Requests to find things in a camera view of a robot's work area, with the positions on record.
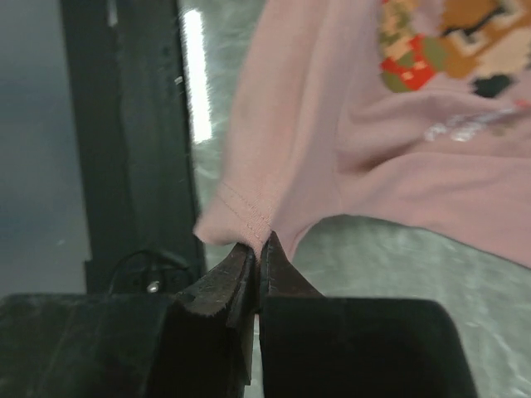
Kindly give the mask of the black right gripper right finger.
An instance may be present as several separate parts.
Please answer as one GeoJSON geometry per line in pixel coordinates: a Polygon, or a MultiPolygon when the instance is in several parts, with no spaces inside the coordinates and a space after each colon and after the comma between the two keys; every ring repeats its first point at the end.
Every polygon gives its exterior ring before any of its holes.
{"type": "Polygon", "coordinates": [[[459,333],[439,303],[324,296],[277,235],[262,249],[260,271],[265,396],[476,396],[459,333]]]}

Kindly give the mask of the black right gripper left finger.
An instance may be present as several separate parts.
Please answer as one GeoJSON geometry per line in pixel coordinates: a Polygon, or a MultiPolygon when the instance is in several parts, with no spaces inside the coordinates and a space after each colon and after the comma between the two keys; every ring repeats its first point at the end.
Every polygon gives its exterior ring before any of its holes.
{"type": "Polygon", "coordinates": [[[242,397],[251,382],[254,254],[242,244],[176,295],[157,360],[159,397],[242,397]]]}

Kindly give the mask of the pink printed t-shirt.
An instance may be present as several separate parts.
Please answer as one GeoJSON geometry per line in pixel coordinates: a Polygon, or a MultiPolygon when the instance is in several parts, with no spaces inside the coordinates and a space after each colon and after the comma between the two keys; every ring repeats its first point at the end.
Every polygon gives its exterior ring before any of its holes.
{"type": "Polygon", "coordinates": [[[225,145],[206,243],[352,215],[529,265],[530,4],[269,1],[225,145]]]}

